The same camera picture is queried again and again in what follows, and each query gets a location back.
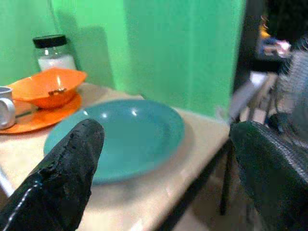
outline orange bowl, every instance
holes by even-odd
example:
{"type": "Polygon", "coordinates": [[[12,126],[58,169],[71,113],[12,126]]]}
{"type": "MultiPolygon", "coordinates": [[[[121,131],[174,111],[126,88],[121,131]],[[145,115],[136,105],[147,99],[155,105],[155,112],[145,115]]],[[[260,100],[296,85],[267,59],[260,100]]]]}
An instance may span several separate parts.
{"type": "Polygon", "coordinates": [[[82,71],[52,68],[8,87],[13,89],[13,99],[16,101],[29,102],[40,108],[55,108],[68,103],[86,77],[87,74],[82,71]]]}

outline beige tabletop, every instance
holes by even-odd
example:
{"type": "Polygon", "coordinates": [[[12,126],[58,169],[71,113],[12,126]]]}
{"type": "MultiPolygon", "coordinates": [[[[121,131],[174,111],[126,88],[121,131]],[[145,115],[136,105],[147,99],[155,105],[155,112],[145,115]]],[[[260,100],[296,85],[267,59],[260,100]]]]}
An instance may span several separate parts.
{"type": "MultiPolygon", "coordinates": [[[[140,98],[92,84],[78,90],[82,106],[113,99],[140,98]]],[[[92,187],[79,231],[149,231],[168,214],[228,137],[229,126],[176,109],[185,122],[185,138],[157,170],[125,182],[92,187]]],[[[0,166],[13,188],[42,160],[52,128],[21,135],[0,135],[0,166]]]]}

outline mug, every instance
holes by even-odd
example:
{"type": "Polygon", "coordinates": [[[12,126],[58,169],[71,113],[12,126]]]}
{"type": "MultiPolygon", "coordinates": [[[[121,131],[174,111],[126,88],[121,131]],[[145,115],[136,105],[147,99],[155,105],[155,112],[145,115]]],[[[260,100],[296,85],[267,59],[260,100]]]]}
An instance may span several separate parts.
{"type": "Polygon", "coordinates": [[[15,106],[12,99],[12,88],[0,87],[0,130],[15,123],[15,106]]]}

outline white powder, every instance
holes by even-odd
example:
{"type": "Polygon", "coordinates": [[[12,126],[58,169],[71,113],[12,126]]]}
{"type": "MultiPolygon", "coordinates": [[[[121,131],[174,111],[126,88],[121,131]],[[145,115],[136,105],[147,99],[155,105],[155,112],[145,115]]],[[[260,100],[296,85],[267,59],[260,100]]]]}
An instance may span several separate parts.
{"type": "Polygon", "coordinates": [[[70,54],[60,56],[59,58],[56,58],[56,59],[51,59],[51,58],[42,56],[39,58],[38,64],[42,71],[50,69],[52,67],[76,70],[74,58],[70,54]]]}

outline glass jar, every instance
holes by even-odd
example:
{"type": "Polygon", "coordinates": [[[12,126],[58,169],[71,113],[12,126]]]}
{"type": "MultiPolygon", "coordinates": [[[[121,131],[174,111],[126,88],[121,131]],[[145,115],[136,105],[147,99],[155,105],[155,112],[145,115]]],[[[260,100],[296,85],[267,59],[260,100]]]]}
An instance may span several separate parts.
{"type": "Polygon", "coordinates": [[[33,39],[36,58],[42,71],[52,67],[76,70],[65,35],[49,35],[33,39]]]}

